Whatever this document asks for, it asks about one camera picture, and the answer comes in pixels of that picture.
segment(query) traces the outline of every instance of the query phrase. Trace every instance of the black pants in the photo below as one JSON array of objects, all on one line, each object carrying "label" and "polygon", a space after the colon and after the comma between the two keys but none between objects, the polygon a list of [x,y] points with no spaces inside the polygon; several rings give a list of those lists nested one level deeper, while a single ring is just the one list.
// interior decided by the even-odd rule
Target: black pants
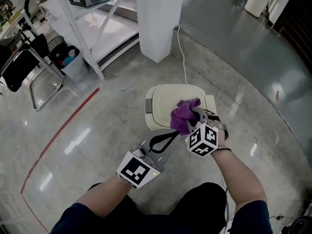
[{"label": "black pants", "polygon": [[[172,220],[193,229],[210,234],[219,234],[225,226],[226,194],[217,184],[204,183],[188,191],[169,214]],[[105,218],[106,223],[140,222],[144,214],[129,196]]]}]

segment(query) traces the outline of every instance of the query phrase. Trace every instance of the shelf board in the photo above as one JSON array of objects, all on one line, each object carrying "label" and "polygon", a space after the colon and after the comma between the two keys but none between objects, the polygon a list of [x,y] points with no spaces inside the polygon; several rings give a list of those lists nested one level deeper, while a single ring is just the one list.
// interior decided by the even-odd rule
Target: shelf board
[{"label": "shelf board", "polygon": [[[107,3],[112,3],[116,0],[109,0],[108,2],[103,2],[96,4],[94,6],[88,7],[88,8],[82,8],[78,6],[71,6],[71,12],[73,13],[74,17],[76,20],[92,13],[93,11],[97,10],[101,6],[107,4]],[[44,8],[45,10],[49,11],[51,14],[55,15],[56,17],[59,17],[60,19],[63,19],[65,21],[68,21],[65,12],[63,10],[63,7],[60,3],[60,0],[47,0],[44,3],[41,3],[40,6]]]},{"label": "shelf board", "polygon": [[[97,33],[108,12],[95,10],[88,15],[77,20],[77,24],[91,49],[97,37]],[[50,20],[50,26],[69,43],[82,49],[77,37],[74,34],[71,26],[61,20]],[[97,48],[92,52],[93,57],[97,62],[107,56],[110,52],[118,48],[125,41],[138,34],[137,23],[128,19],[113,15],[109,20],[103,34],[101,35]]]}]

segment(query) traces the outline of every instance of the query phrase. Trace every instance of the purple towel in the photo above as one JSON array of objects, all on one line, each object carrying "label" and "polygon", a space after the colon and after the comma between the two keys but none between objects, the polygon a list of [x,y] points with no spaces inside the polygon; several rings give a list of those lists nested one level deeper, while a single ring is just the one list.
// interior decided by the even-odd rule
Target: purple towel
[{"label": "purple towel", "polygon": [[177,104],[179,108],[173,109],[171,112],[170,128],[178,130],[182,136],[190,134],[185,120],[199,120],[191,110],[192,107],[197,107],[199,105],[199,98],[181,100]]}]

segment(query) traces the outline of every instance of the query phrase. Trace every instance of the metal shelving unit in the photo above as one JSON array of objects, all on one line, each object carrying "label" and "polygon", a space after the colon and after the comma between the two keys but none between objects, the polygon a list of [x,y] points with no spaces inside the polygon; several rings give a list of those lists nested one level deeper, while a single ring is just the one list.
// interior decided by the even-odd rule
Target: metal shelving unit
[{"label": "metal shelving unit", "polygon": [[[40,7],[46,13],[49,25],[82,52],[84,59],[103,80],[102,70],[139,42],[138,24],[114,15],[122,1],[110,0],[81,8],[71,5],[68,0],[47,0]],[[99,10],[112,2],[110,12]]]}]

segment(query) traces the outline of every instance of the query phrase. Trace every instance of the white cable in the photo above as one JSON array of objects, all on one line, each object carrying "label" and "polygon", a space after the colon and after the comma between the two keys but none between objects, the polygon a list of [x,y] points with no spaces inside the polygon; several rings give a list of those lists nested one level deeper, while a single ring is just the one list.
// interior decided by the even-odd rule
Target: white cable
[{"label": "white cable", "polygon": [[179,39],[179,32],[180,32],[180,23],[178,23],[178,30],[177,30],[177,34],[176,34],[176,37],[177,37],[177,42],[179,43],[179,47],[180,47],[180,51],[181,51],[181,54],[183,56],[183,69],[184,69],[184,81],[185,81],[185,84],[188,84],[187,81],[186,81],[186,70],[185,70],[185,56],[182,52],[182,49],[181,49],[181,44],[180,44],[180,39]]}]

